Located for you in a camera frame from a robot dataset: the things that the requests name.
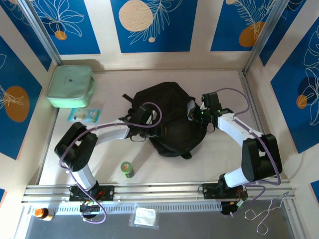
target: mint green pouch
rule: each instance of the mint green pouch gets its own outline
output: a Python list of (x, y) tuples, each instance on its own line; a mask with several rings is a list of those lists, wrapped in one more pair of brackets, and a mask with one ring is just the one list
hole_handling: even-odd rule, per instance
[(82, 108), (89, 105), (94, 89), (90, 66), (58, 66), (46, 97), (56, 108)]

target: white floor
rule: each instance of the white floor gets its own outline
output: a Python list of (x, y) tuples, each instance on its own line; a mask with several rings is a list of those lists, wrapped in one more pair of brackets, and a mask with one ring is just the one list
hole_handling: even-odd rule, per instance
[[(122, 98), (165, 81), (175, 81), (200, 104), (202, 94), (224, 87), (243, 91), (237, 71), (169, 70), (169, 71), (118, 71), (96, 74), (97, 87), (88, 108), (101, 109), (98, 124), (107, 123), (126, 115), (130, 103)], [(234, 112), (246, 108), (245, 99), (236, 92), (218, 93), (224, 108)], [(58, 141), (71, 122), (67, 117), (71, 109), (60, 109), (53, 131), (48, 154), (40, 178), (40, 185), (73, 184), (64, 170), (58, 168), (59, 158), (54, 153)], [(254, 127), (249, 112), (240, 116)], [(203, 142), (192, 152), (193, 158), (165, 158), (158, 155), (152, 144), (117, 140), (98, 145), (89, 166), (99, 183), (156, 183), (217, 180), (219, 175), (234, 170), (241, 163), (241, 148), (226, 133), (216, 130), (207, 133)], [(132, 163), (135, 176), (127, 179), (120, 170), (124, 161)]]

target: black backpack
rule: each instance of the black backpack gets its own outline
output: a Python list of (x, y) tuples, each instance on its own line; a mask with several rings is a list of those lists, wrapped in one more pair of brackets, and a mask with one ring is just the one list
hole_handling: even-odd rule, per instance
[(190, 97), (176, 82), (160, 83), (135, 94), (133, 109), (145, 102), (153, 102), (162, 111), (161, 123), (165, 125), (166, 134), (150, 138), (161, 156), (190, 159), (190, 151), (204, 139), (206, 127), (188, 120), (187, 104), (191, 100), (195, 101), (195, 98)]

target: beige circle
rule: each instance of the beige circle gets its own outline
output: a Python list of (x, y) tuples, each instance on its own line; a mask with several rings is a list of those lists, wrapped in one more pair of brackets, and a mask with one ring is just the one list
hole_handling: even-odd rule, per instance
[(234, 4), (237, 0), (225, 0), (228, 5)]
[(154, 37), (150, 37), (150, 38), (149, 38), (149, 42), (150, 42), (150, 43), (155, 42), (155, 38), (154, 38)]
[(149, 6), (141, 0), (129, 0), (119, 11), (122, 26), (128, 31), (143, 31), (153, 22)]
[(8, 0), (9, 2), (15, 4), (15, 5), (18, 5), (18, 0)]

